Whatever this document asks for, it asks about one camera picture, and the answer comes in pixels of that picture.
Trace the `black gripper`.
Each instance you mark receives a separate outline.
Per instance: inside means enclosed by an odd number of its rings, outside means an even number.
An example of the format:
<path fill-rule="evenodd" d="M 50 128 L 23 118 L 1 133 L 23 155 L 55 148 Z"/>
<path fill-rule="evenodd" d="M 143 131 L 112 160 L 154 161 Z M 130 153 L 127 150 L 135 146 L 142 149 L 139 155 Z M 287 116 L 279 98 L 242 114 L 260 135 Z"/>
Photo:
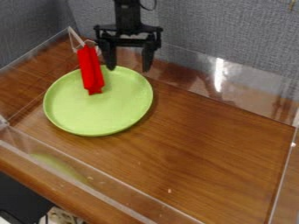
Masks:
<path fill-rule="evenodd" d="M 116 46 L 144 47 L 143 71 L 148 72 L 155 58 L 155 49 L 162 47 L 160 26 L 151 26 L 142 22 L 142 10 L 147 10 L 140 0 L 114 0 L 114 24 L 96 24 L 96 43 L 102 50 L 107 68 L 114 70 L 118 65 Z"/>

